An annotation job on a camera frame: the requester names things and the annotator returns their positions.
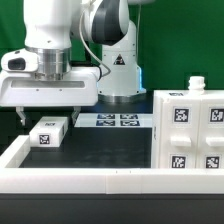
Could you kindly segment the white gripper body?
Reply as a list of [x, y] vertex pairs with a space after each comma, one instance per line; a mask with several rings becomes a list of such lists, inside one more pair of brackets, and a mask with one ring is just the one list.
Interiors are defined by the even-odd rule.
[[98, 101], [97, 67], [73, 67], [61, 80], [40, 80], [38, 56], [25, 49], [1, 59], [1, 107], [92, 106]]

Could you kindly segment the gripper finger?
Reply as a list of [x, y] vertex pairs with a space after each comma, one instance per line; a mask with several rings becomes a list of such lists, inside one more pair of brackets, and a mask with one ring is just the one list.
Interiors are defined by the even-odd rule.
[[81, 107], [77, 107], [77, 106], [76, 107], [73, 107], [73, 112], [71, 114], [72, 124], [75, 124], [76, 123], [77, 118], [78, 118], [80, 112], [81, 112]]
[[26, 114], [24, 112], [24, 107], [22, 107], [22, 106], [16, 107], [16, 113], [20, 117], [22, 126], [25, 126], [26, 125]]

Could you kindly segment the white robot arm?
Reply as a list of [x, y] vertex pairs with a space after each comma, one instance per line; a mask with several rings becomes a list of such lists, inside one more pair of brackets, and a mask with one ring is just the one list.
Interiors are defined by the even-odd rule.
[[136, 0], [23, 0], [24, 47], [3, 55], [0, 107], [21, 121], [34, 107], [92, 106], [98, 101], [95, 68], [74, 66], [72, 39], [112, 46], [128, 32], [128, 6]]

